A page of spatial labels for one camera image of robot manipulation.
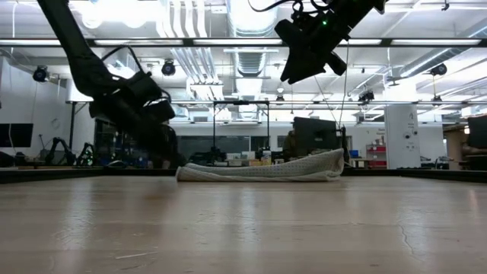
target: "white wall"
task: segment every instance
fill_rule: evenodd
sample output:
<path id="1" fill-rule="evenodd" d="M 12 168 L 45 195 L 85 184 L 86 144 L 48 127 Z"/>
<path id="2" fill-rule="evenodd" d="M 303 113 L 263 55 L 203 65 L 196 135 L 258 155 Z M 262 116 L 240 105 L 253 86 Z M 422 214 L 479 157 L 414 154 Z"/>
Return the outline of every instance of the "white wall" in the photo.
<path id="1" fill-rule="evenodd" d="M 39 134 L 43 135 L 48 149 L 54 137 L 63 138 L 68 143 L 72 106 L 65 102 L 66 89 L 52 83 L 36 83 L 31 73 L 11 66 L 4 58 L 0 60 L 0 70 L 0 123 L 33 123 L 31 147 L 16 148 L 15 151 L 37 156 L 43 148 Z M 76 115 L 73 152 L 79 153 L 85 142 L 93 141 L 94 119 L 90 118 L 86 106 Z M 14 154 L 12 148 L 0 148 L 0 151 Z"/>
<path id="2" fill-rule="evenodd" d="M 53 137 L 65 135 L 65 93 L 66 89 L 56 84 L 39 84 L 32 74 L 10 66 L 2 58 L 2 77 L 0 78 L 0 123 L 33 123 L 30 148 L 16 148 L 16 151 L 29 156 L 37 156 L 43 148 L 39 134 L 46 144 Z M 12 148 L 0 148 L 3 152 L 14 154 Z"/>
<path id="3" fill-rule="evenodd" d="M 213 135 L 212 124 L 172 124 L 177 135 Z M 385 134 L 384 125 L 357 125 L 346 126 L 347 135 L 352 137 L 352 149 L 359 150 L 362 157 L 366 157 L 365 146 L 372 144 Z M 292 130 L 291 124 L 271 124 L 270 145 L 273 151 L 278 151 L 277 136 L 287 135 Z M 228 136 L 267 136 L 267 125 L 258 126 L 216 126 L 216 135 Z M 440 156 L 446 155 L 443 145 L 443 129 L 439 125 L 419 126 L 419 145 L 421 156 L 431 158 L 434 161 Z"/>

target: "white cloth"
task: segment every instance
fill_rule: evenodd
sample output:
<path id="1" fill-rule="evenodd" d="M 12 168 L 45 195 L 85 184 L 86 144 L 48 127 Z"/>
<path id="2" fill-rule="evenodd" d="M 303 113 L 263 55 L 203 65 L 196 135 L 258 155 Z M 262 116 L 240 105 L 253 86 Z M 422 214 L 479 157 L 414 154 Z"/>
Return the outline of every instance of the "white cloth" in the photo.
<path id="1" fill-rule="evenodd" d="M 339 178 L 343 164 L 343 149 L 337 149 L 269 166 L 203 167 L 187 164 L 177 170 L 176 179 L 193 182 L 319 182 Z"/>

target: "black monitor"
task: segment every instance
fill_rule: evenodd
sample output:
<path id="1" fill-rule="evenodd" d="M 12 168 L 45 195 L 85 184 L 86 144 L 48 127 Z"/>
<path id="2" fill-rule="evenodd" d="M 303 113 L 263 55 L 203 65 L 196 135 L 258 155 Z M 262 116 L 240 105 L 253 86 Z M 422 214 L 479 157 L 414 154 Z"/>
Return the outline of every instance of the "black monitor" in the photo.
<path id="1" fill-rule="evenodd" d="M 33 124 L 0 124 L 0 148 L 29 148 L 32 142 Z"/>
<path id="2" fill-rule="evenodd" d="M 294 118 L 294 133 L 298 156 L 306 156 L 316 149 L 339 148 L 336 123 L 309 118 Z"/>
<path id="3" fill-rule="evenodd" d="M 469 146 L 473 148 L 487 148 L 487 116 L 470 117 Z"/>

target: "white column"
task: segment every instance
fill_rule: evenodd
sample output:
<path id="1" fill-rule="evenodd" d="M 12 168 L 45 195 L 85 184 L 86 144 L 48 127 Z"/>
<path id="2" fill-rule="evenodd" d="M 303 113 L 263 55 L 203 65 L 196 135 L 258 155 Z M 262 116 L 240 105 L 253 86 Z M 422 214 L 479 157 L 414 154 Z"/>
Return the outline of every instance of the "white column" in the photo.
<path id="1" fill-rule="evenodd" d="M 405 81 L 384 90 L 386 100 L 418 100 L 414 83 Z M 389 105 L 385 110 L 387 168 L 421 167 L 416 105 Z"/>

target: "wooden surface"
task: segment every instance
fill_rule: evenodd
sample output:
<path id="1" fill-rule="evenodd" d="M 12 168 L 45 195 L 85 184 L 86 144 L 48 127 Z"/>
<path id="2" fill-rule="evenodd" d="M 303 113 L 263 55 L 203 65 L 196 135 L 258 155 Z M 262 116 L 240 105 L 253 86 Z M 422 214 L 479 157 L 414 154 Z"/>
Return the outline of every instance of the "wooden surface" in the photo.
<path id="1" fill-rule="evenodd" d="M 487 185 L 400 177 L 0 186 L 2 273 L 485 273 Z"/>

